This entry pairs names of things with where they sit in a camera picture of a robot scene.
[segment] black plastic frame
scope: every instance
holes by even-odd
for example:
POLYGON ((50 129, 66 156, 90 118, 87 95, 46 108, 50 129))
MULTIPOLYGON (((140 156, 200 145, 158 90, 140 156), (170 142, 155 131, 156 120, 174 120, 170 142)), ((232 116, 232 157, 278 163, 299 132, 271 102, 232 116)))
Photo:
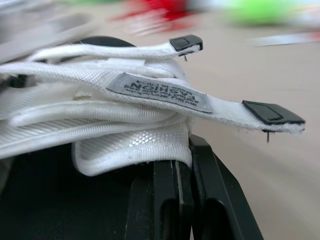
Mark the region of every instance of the black plastic frame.
POLYGON ((190 137, 194 240, 263 240, 241 186, 201 137, 190 137))

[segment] fabric label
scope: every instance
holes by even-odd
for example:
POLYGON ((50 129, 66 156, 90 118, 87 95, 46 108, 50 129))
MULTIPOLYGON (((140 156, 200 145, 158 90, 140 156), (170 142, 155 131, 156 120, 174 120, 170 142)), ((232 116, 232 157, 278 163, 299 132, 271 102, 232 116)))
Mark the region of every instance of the fabric label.
POLYGON ((123 73, 112 80, 106 89, 118 94, 158 100, 203 113, 212 113, 205 93, 169 82, 123 73))

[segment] red object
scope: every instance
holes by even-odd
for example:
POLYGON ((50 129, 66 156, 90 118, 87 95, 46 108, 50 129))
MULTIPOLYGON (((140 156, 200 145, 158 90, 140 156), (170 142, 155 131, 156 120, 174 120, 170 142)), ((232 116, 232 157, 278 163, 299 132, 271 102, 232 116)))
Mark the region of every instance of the red object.
POLYGON ((124 20, 136 15, 141 15, 152 10, 165 9, 164 18, 167 21, 181 19, 190 15, 187 11, 187 0, 129 0, 130 9, 142 8, 139 10, 132 10, 125 15, 112 18, 112 20, 124 20))

